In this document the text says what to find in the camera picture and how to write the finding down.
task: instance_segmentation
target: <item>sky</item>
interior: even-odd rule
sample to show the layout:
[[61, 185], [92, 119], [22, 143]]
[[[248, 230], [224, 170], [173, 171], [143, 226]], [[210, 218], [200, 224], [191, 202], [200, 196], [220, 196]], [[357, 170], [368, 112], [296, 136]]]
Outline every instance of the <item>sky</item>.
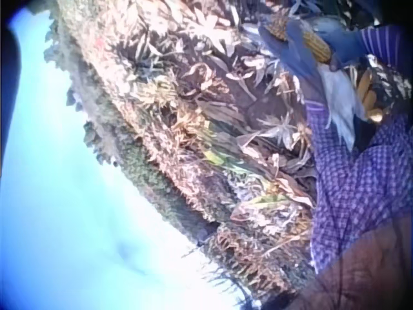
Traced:
[[83, 143], [67, 72], [45, 63], [48, 12], [11, 23], [22, 71], [1, 177], [2, 296], [14, 309], [237, 309], [198, 272], [205, 258], [119, 168]]

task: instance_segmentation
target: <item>dry vegetation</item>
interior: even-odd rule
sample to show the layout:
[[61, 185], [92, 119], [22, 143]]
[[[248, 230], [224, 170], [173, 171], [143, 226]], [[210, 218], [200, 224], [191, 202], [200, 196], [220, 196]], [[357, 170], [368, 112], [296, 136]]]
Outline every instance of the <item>dry vegetation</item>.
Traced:
[[72, 79], [85, 143], [254, 298], [314, 276], [310, 132], [294, 79], [229, 1], [50, 0], [45, 59]]

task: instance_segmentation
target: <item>ear of corn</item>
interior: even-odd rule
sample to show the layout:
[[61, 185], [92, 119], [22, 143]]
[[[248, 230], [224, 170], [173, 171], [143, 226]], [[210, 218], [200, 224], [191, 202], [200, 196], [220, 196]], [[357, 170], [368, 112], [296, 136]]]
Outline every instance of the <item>ear of corn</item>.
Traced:
[[368, 87], [370, 86], [370, 82], [372, 80], [372, 73], [371, 70], [368, 68], [362, 75], [360, 79], [360, 83], [357, 87], [357, 95], [359, 96], [360, 100], [364, 102], [364, 98], [367, 95]]
[[367, 112], [367, 118], [372, 120], [374, 123], [380, 123], [383, 119], [383, 110], [380, 108], [374, 108]]
[[[281, 41], [287, 40], [286, 26], [289, 17], [276, 14], [265, 27], [271, 34]], [[304, 42], [311, 49], [315, 59], [320, 63], [328, 63], [331, 58], [331, 49], [315, 32], [304, 29]]]
[[367, 95], [364, 97], [363, 106], [366, 111], [372, 110], [374, 104], [376, 103], [377, 95], [373, 90], [369, 90]]

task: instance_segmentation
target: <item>purple checkered shirt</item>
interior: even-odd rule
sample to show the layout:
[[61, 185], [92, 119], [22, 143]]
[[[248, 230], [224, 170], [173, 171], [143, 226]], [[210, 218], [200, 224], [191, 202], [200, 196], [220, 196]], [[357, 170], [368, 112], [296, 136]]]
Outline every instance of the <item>purple checkered shirt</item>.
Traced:
[[[380, 31], [386, 38], [385, 28]], [[399, 40], [396, 39], [397, 44], [380, 45], [376, 34], [367, 37], [371, 38], [370, 46], [377, 49], [382, 58], [390, 60], [389, 65], [400, 66], [399, 57], [395, 56], [399, 52]], [[411, 210], [413, 127], [408, 127], [406, 116], [388, 118], [364, 152], [357, 149], [349, 152], [344, 141], [340, 142], [335, 125], [326, 129], [325, 105], [306, 101], [306, 108], [318, 173], [311, 239], [312, 258], [318, 273], [362, 234]]]

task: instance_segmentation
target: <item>dried corn leaf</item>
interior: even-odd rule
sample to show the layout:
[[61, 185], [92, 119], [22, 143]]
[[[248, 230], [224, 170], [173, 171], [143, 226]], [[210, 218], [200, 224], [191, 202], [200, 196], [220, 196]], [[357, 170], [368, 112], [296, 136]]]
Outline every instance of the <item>dried corn leaf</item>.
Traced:
[[222, 70], [229, 72], [227, 64], [221, 59], [213, 55], [208, 55], [208, 57]]
[[279, 171], [276, 181], [291, 200], [313, 207], [311, 197], [301, 189], [294, 178]]
[[294, 158], [289, 160], [288, 163], [285, 165], [284, 171], [293, 174], [297, 172], [300, 168], [302, 168], [311, 158], [311, 153], [308, 149], [305, 151], [302, 158]]
[[205, 26], [206, 27], [209, 27], [209, 28], [214, 28], [216, 25], [217, 25], [217, 22], [218, 22], [218, 16], [216, 16], [216, 15], [208, 15], [207, 17], [206, 17], [206, 24], [205, 24]]
[[235, 27], [239, 26], [239, 15], [234, 5], [230, 5], [232, 18], [234, 19]]
[[197, 104], [202, 108], [202, 111], [210, 118], [218, 121], [223, 121], [229, 125], [236, 125], [236, 121], [245, 122], [242, 114], [228, 108], [226, 106], [217, 107], [206, 101], [197, 100]]
[[150, 52], [153, 53], [154, 55], [156, 55], [156, 56], [158, 56], [158, 57], [162, 57], [162, 56], [163, 56], [163, 54], [160, 53], [160, 51], [158, 51], [158, 50], [156, 49], [156, 47], [153, 46], [152, 44], [148, 43], [148, 48], [149, 48]]
[[256, 101], [256, 100], [257, 100], [257, 98], [250, 92], [250, 90], [249, 90], [248, 87], [247, 87], [247, 84], [245, 84], [245, 82], [244, 82], [243, 79], [240, 80], [240, 81], [238, 81], [238, 84], [239, 84], [239, 86], [241, 86], [241, 88], [248, 94], [248, 96], [250, 96], [250, 98], [251, 98], [253, 101]]
[[178, 7], [178, 5], [173, 0], [164, 0], [166, 5], [169, 6], [172, 18], [177, 24], [181, 25], [183, 23], [183, 15]]
[[207, 20], [205, 19], [204, 13], [202, 13], [202, 11], [198, 8], [194, 8], [194, 12], [195, 12], [196, 18], [198, 20], [198, 23], [202, 26], [206, 26], [207, 25]]

